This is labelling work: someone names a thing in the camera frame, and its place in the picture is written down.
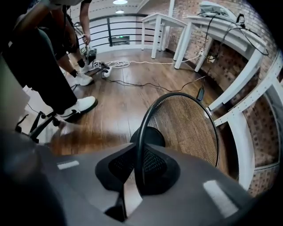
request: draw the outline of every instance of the white cable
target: white cable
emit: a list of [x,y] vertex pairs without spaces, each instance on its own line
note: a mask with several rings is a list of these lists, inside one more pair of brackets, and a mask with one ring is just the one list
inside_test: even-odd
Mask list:
[[[197,57],[201,56],[201,54],[197,55],[196,57],[193,57],[191,59],[188,59],[188,60],[184,60],[182,62],[187,62],[189,60],[193,60]],[[147,63],[147,64],[176,64],[176,62],[174,63],[157,63],[157,62],[147,62],[147,61],[143,61],[143,62],[136,62],[134,60],[131,60],[131,61],[120,61],[120,60],[114,60],[114,61],[109,61],[107,62],[106,64],[108,66],[111,66],[113,68],[126,68],[126,67],[129,67],[129,65],[131,63],[137,63],[137,64],[144,64],[144,63]]]

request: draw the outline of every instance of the white table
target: white table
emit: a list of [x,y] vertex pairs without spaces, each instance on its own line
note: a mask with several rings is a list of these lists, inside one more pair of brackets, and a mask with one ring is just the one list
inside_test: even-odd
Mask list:
[[[178,46],[181,46],[181,48],[178,52],[176,51],[176,54],[178,54],[177,62],[175,64],[176,69],[180,68],[180,65],[182,63],[183,57],[186,53],[190,41],[190,36],[193,27],[195,26],[199,28],[201,31],[206,33],[211,18],[201,17],[201,16],[188,16],[187,21],[188,21],[187,28],[184,29],[184,31],[182,32],[181,38],[178,43]],[[214,39],[218,41],[222,41],[227,30],[235,26],[236,25],[231,24],[230,22],[225,20],[213,19],[208,30],[209,41],[206,45],[206,49],[204,50],[204,54],[207,56],[208,51]],[[256,46],[261,52],[263,53],[266,52],[265,50],[266,43],[260,37],[256,36],[255,34],[247,30],[242,30],[242,31],[248,37],[248,39],[254,44],[254,46]],[[256,71],[260,67],[263,58],[263,55],[249,43],[249,41],[245,38],[245,36],[241,33],[239,29],[231,30],[226,35],[224,44],[239,52],[249,61],[242,70],[242,72],[235,79],[235,81],[224,91],[224,93],[219,98],[217,98],[212,104],[209,105],[210,110],[216,109],[222,103],[223,104],[227,103],[233,96],[235,96],[256,73]],[[205,60],[205,56],[202,55],[198,64],[196,65],[195,68],[196,72],[199,71],[204,60]]]
[[[184,30],[186,29],[187,25],[173,17],[166,16],[161,13],[154,13],[152,15],[149,15],[142,19],[142,36],[141,36],[141,49],[144,50],[144,45],[145,45],[145,24],[150,24],[150,25],[155,25],[155,31],[154,31],[154,39],[153,39],[153,49],[152,49],[152,54],[151,58],[155,59],[156,57],[156,51],[157,51],[157,46],[158,46],[158,38],[159,38],[159,32],[160,28],[162,28],[161,32],[161,40],[160,40],[160,45],[159,45],[159,51],[161,51],[162,47],[162,42],[164,41],[164,27],[170,26],[170,27],[183,27]],[[179,51],[180,45],[177,46],[176,53]]]

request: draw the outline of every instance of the ceiling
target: ceiling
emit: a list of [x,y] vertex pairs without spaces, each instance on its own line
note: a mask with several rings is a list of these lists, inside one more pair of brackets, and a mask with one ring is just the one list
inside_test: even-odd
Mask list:
[[[89,18],[93,19],[100,16],[115,14],[117,9],[122,9],[125,13],[136,13],[138,5],[142,0],[128,0],[127,4],[115,5],[114,0],[92,0],[89,6]],[[79,21],[80,4],[72,6],[68,10],[68,14],[71,15],[73,22]]]

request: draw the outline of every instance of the wooden floor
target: wooden floor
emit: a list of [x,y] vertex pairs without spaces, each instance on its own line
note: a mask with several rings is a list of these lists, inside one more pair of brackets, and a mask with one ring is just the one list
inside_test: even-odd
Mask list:
[[[155,60],[150,56],[150,50],[133,49],[102,53],[98,55],[98,59],[104,62],[111,60],[173,62],[172,56],[166,52],[158,52]],[[179,70],[176,70],[174,65],[132,63],[123,69],[114,68],[110,79],[137,84],[154,83],[169,90],[179,90],[185,83],[199,77],[199,74],[184,63]],[[96,75],[93,78],[94,84],[87,87],[78,86],[74,93],[78,98],[93,95],[98,99],[98,105],[75,124],[61,123],[50,142],[52,151],[57,155],[99,151],[128,143],[132,134],[139,128],[147,109],[158,97],[167,93],[163,89],[151,86],[123,86],[102,80]],[[191,83],[183,89],[183,92],[196,97],[202,84],[202,80]],[[216,98],[217,94],[205,83],[204,106],[207,107]],[[219,169],[224,173],[228,172],[226,150],[221,137]]]

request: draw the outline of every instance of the black shorts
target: black shorts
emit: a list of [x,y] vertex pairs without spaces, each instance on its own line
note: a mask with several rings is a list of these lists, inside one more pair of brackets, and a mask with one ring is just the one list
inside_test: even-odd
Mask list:
[[[73,27],[73,23],[69,15],[67,15],[67,20],[70,22],[71,26]],[[64,37],[63,30],[60,30],[54,26],[40,27],[39,29],[43,30],[49,37],[52,43],[52,47],[53,47],[53,51],[54,51],[56,60],[61,59],[66,54],[66,52],[75,53],[76,50],[80,46],[77,35],[76,35],[76,45],[72,47],[68,34],[65,33],[65,37]]]

